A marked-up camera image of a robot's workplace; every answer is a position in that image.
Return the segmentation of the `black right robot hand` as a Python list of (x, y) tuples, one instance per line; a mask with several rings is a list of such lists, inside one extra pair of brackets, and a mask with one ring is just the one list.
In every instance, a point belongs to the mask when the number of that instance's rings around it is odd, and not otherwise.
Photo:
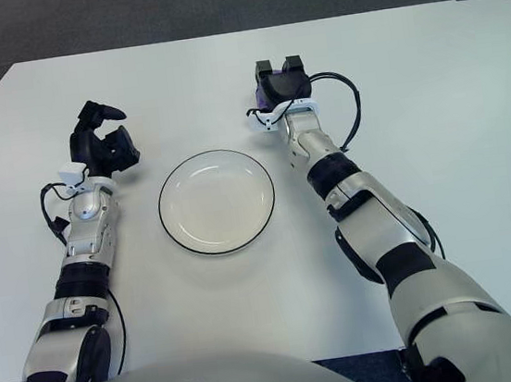
[(299, 55), (287, 56), (275, 70), (268, 60), (255, 62), (256, 103), (260, 109), (274, 107), (292, 99), (311, 97), (312, 85)]

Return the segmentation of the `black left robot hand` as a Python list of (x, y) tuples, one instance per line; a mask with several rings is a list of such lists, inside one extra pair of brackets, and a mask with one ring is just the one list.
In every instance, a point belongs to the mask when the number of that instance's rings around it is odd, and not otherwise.
[(126, 114), (116, 107), (87, 101), (78, 115), (78, 123), (70, 134), (70, 160), (84, 163), (91, 177), (110, 179), (114, 172), (136, 165), (140, 152), (135, 148), (126, 128), (119, 126), (104, 138), (95, 135), (104, 121), (122, 120)]

